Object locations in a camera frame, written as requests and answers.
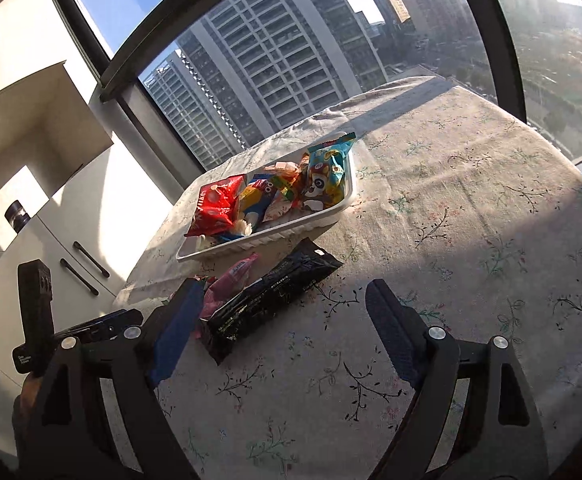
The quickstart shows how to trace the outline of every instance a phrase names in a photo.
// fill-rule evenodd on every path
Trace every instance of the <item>table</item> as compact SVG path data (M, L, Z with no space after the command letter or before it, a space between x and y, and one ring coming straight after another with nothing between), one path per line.
M116 307L147 315L185 276L219 276L246 255L176 261L202 184L340 130L359 139L359 196L337 224L310 235L344 265L220 366L199 341L187 343L156 394L189 460L203 478L367 478L412 398L364 308L366 285L383 278L428 324L513 343L555 468L582 435L582 175L531 128L442 78L349 99L198 178ZM258 250L252 278L300 238ZM434 464L450 452L464 383ZM120 450L133 464L128 443Z

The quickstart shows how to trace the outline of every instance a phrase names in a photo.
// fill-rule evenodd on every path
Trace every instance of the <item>candy wrapper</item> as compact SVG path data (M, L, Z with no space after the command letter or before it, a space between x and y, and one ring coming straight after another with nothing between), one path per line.
M309 148L304 208L322 211L344 199L344 158L355 138L356 134L350 133Z
M245 182L245 175L235 175L202 186L186 236L209 236L230 229L236 219L238 195Z
M244 288L250 268L257 259L258 255L253 253L248 258L238 261L209 286L204 294L204 307L200 318L211 317L218 308ZM199 328L196 328L193 334L196 339L200 339Z
M267 173L254 175L246 189L240 194L237 220L244 220L245 229L250 226L253 231L260 224L266 208L273 200L277 188L271 183L271 177ZM235 230L231 231L231 233L234 235L241 234L240 232L235 232Z
M264 168L268 174L281 176L286 180L294 180L296 176L302 173L302 163L300 165L294 162L276 162L274 166Z
M342 262L305 238L273 270L231 298L208 320L199 321L202 343L220 364L236 341L341 266Z
M285 215L292 207L300 207L300 194L304 187L304 178L301 173L295 175L292 180L286 180L281 176L271 177L271 182L277 187L276 196L264 213L263 222L276 220Z

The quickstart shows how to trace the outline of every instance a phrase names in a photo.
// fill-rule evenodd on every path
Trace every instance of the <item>city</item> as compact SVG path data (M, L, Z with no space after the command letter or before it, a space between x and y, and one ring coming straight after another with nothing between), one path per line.
M382 20L370 23L348 0L224 0L177 38L143 83L207 169L407 76L452 78L497 103L466 0L372 1ZM568 158L582 156L582 8L500 1L529 124ZM574 51L573 43L581 46ZM570 64L568 78L558 75L556 66Z

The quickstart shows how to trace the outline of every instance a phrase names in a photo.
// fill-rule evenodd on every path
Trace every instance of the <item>pink snack package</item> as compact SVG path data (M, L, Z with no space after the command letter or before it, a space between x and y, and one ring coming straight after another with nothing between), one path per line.
M218 308L244 288L248 281L248 272L257 259L258 254L253 253L248 258L238 261L209 286L204 294L204 307L200 313L201 319L212 316ZM193 331L193 336L200 339L198 328Z

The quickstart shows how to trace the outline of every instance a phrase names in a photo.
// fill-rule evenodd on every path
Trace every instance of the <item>black snack package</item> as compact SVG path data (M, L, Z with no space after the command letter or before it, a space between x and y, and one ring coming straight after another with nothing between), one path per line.
M342 262L305 238L270 272L227 301L208 320L199 320L203 345L220 364L236 341L341 266Z

